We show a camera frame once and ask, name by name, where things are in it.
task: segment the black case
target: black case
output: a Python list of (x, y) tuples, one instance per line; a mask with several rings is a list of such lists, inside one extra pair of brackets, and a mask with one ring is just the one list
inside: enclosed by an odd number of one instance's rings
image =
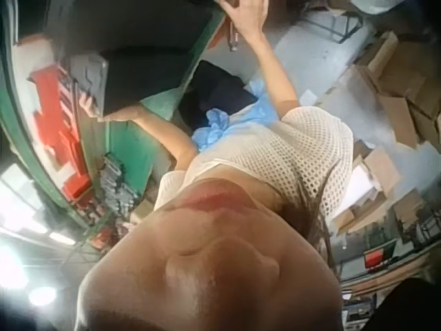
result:
[(45, 33), (60, 57), (132, 46), (188, 51), (210, 18), (186, 0), (52, 0)]
[(149, 48), (82, 54), (71, 57), (70, 75), (92, 95), (102, 117), (141, 99), (176, 88), (192, 55)]

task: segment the cardboard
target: cardboard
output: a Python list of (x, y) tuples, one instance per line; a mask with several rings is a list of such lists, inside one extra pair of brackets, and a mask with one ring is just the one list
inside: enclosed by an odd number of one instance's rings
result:
[(440, 68), (438, 53), (436, 47), (427, 43), (400, 42), (387, 66), (408, 68), (423, 77), (435, 78)]
[(144, 218), (153, 211), (154, 205), (148, 200), (142, 200), (142, 202), (136, 207), (130, 214), (130, 222), (133, 224), (139, 224)]
[(396, 218), (402, 222), (404, 230), (407, 230), (414, 223), (418, 222), (417, 211), (423, 206), (424, 200), (416, 189), (410, 191), (393, 205)]
[(409, 213), (419, 210), (424, 205), (424, 200), (416, 189), (407, 193), (393, 205), (397, 219), (406, 219)]
[(408, 99), (428, 118), (436, 119), (440, 113), (441, 83), (437, 79), (426, 78), (418, 93)]
[(344, 212), (339, 214), (334, 220), (334, 225), (337, 229), (342, 228), (343, 226), (351, 223), (355, 219), (352, 211), (350, 209), (346, 209)]
[(393, 188), (401, 181), (401, 175), (382, 147), (373, 150), (365, 159), (371, 175), (380, 183), (386, 195), (391, 197)]
[(353, 211), (356, 220), (348, 229), (348, 233), (357, 232), (372, 223), (383, 221), (388, 209), (389, 201), (384, 194), (379, 194), (374, 201), (368, 201)]
[(378, 79), (392, 58), (397, 46), (397, 36), (392, 31), (385, 32), (379, 40), (366, 51), (357, 64), (367, 67), (372, 77)]
[(416, 149), (418, 136), (406, 99), (380, 95), (378, 100), (391, 120), (397, 143)]
[(409, 109), (415, 123), (418, 134), (427, 140), (441, 154), (440, 133), (437, 131), (437, 124), (421, 113), (415, 106), (409, 104)]

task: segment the light fixture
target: light fixture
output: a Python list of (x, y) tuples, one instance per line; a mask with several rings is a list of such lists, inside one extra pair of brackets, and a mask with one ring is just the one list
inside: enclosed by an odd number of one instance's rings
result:
[(343, 292), (342, 297), (343, 300), (350, 300), (350, 298), (352, 298), (352, 292)]
[(59, 243), (65, 243), (66, 245), (72, 246), (72, 245), (75, 244), (75, 240), (74, 239), (68, 238), (68, 237), (63, 236), (62, 234), (59, 234), (59, 233), (56, 233), (56, 232), (53, 232), (53, 233), (49, 234), (49, 237), (51, 239), (54, 239), (55, 241), (58, 241)]
[(5, 229), (8, 229), (8, 230), (11, 230), (14, 232), (18, 232), (21, 229), (23, 229), (23, 224), (20, 221), (10, 219), (10, 218), (7, 218), (3, 222), (3, 226), (5, 227)]
[(14, 232), (18, 232), (20, 230), (22, 230), (23, 228), (39, 233), (39, 234), (45, 234), (46, 232), (48, 232), (49, 230), (47, 228), (45, 228), (44, 226), (42, 226), (39, 222), (34, 221), (33, 219), (27, 219), (27, 220), (23, 220), (23, 219), (10, 219), (7, 218), (4, 222), (3, 222), (3, 226), (10, 230), (10, 231), (14, 231)]
[(31, 231), (34, 231), (39, 234), (45, 234), (47, 231), (49, 231), (47, 228), (42, 226), (39, 222), (34, 221), (33, 219), (27, 220), (23, 226)]
[(19, 290), (27, 284), (28, 278), (19, 258), (9, 248), (0, 247), (0, 286)]
[(43, 307), (52, 303), (57, 297), (57, 291), (54, 288), (42, 287), (36, 288), (29, 293), (29, 301), (36, 307)]

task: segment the person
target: person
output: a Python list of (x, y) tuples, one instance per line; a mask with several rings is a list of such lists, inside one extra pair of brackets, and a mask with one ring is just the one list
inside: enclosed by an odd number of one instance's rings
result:
[[(154, 211), (83, 280), (77, 330), (342, 329), (325, 219), (351, 174), (351, 130), (299, 106), (263, 34), (268, 0), (218, 3), (257, 56), (280, 120), (246, 123), (198, 153), (142, 106), (105, 119), (137, 123), (176, 167)], [(81, 105), (90, 112), (89, 99)]]

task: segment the fingers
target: fingers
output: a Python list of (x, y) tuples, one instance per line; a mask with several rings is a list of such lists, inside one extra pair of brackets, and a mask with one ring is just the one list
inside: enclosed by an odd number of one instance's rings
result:
[(94, 103), (93, 97), (88, 97), (87, 93), (80, 92), (80, 97), (79, 97), (78, 103), (79, 103), (80, 107), (83, 108), (83, 110), (85, 111), (85, 113), (89, 117), (96, 117), (96, 115), (93, 112), (93, 106), (94, 106), (93, 105), (93, 103)]
[(228, 16), (234, 16), (235, 9), (226, 0), (216, 0), (216, 2), (228, 14)]

